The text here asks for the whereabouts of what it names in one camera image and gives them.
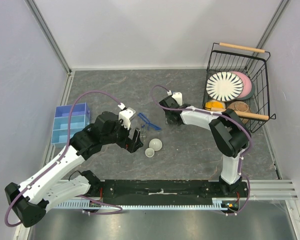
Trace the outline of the blue safety glasses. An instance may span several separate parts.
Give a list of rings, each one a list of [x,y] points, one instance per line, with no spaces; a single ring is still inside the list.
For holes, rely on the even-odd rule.
[[[137,114],[137,116],[138,116],[142,121],[144,121],[144,124],[148,126],[148,129],[152,128],[152,129],[154,129],[155,131],[161,131],[161,130],[162,130],[161,127],[159,127],[158,125],[152,123],[152,122],[146,117],[146,115],[145,115],[144,113],[139,112],[139,113]]]

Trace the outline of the blue compartment organizer box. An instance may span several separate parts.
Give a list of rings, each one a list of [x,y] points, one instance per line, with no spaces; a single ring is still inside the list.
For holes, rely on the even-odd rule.
[[[69,114],[72,105],[57,106],[54,115],[50,143],[56,148],[63,148],[67,143]],[[70,138],[90,124],[91,111],[86,102],[77,103],[70,120]]]

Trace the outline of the black wire dish basket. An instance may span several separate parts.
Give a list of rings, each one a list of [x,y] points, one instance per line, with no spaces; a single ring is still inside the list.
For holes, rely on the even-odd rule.
[[[267,61],[271,54],[250,50],[229,48],[213,43],[207,68],[206,80],[219,72],[240,72],[252,83],[252,96],[243,100],[253,114],[265,115],[275,120],[276,115],[270,110],[270,93]]]

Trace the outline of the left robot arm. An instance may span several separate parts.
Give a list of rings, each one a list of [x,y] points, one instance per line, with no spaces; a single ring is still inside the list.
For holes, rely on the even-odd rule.
[[[20,223],[28,228],[37,224],[54,206],[77,196],[94,197],[101,192],[101,180],[90,170],[61,185],[57,182],[75,167],[105,145],[116,144],[134,153],[143,146],[140,130],[135,129],[130,138],[131,121],[136,111],[126,108],[115,114],[104,111],[95,122],[76,132],[62,151],[41,170],[27,180],[9,183],[4,191],[8,210],[13,211]]]

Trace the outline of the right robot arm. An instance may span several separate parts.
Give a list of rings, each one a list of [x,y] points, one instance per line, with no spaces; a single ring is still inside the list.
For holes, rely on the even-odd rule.
[[[237,191],[241,178],[239,170],[244,152],[250,146],[251,134],[240,117],[232,110],[208,111],[189,104],[180,105],[173,96],[159,103],[168,124],[191,125],[211,131],[215,144],[222,153],[219,191],[225,197]]]

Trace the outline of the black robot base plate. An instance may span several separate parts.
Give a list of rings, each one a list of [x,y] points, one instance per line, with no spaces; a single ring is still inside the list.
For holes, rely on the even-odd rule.
[[[239,180],[233,186],[209,180],[123,180],[107,179],[84,194],[111,205],[208,205],[213,198],[248,196],[248,185]]]

